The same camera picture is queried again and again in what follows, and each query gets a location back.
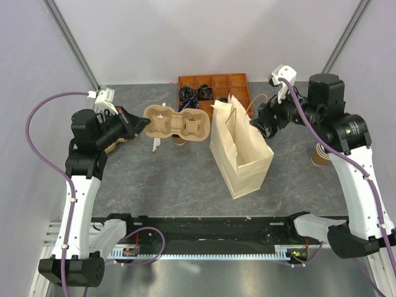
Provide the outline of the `single paper cup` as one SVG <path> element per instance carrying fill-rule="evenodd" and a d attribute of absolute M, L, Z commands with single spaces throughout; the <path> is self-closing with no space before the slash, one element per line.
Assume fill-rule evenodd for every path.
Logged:
<path fill-rule="evenodd" d="M 173 136 L 172 139 L 176 145 L 183 145 L 186 143 L 186 141 L 184 139 L 180 138 L 179 136 Z"/>

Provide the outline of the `stack of paper cups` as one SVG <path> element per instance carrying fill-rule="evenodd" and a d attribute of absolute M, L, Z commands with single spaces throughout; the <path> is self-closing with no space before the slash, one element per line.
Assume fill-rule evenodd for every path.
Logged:
<path fill-rule="evenodd" d="M 329 155 L 326 153 L 324 147 L 320 143 L 316 144 L 311 161 L 316 166 L 326 166 L 330 163 Z"/>

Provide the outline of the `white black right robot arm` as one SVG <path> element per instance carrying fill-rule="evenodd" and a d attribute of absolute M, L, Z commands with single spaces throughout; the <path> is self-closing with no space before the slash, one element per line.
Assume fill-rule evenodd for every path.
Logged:
<path fill-rule="evenodd" d="M 365 120 L 345 112 L 345 84 L 335 74 L 309 78 L 308 94 L 299 95 L 292 77 L 272 74 L 278 94 L 259 106 L 250 121 L 269 139 L 289 123 L 306 126 L 328 153 L 346 201 L 346 220 L 317 217 L 309 212 L 290 215 L 283 228 L 289 243 L 304 237 L 328 243 L 342 259 L 365 257 L 395 246 L 395 225 L 389 218 L 372 164 L 372 141 Z"/>

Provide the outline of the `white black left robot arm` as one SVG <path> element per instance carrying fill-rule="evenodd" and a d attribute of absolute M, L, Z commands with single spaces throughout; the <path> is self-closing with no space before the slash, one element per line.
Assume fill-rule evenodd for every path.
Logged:
<path fill-rule="evenodd" d="M 119 242 L 130 243 L 136 229 L 129 214 L 111 214 L 102 229 L 90 236 L 92 212 L 108 156 L 105 150 L 120 138 L 129 140 L 150 124 L 128 113 L 84 109 L 72 115 L 73 138 L 66 160 L 66 203 L 51 256 L 39 262 L 38 271 L 57 286 L 97 287 L 105 260 Z"/>

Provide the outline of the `kraft paper bag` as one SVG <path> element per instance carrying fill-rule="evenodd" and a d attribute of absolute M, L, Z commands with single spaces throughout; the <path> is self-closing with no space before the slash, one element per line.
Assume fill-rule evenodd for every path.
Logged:
<path fill-rule="evenodd" d="M 233 199 L 258 191 L 274 152 L 260 131 L 250 124 L 245 107 L 232 94 L 215 101 L 210 150 Z"/>

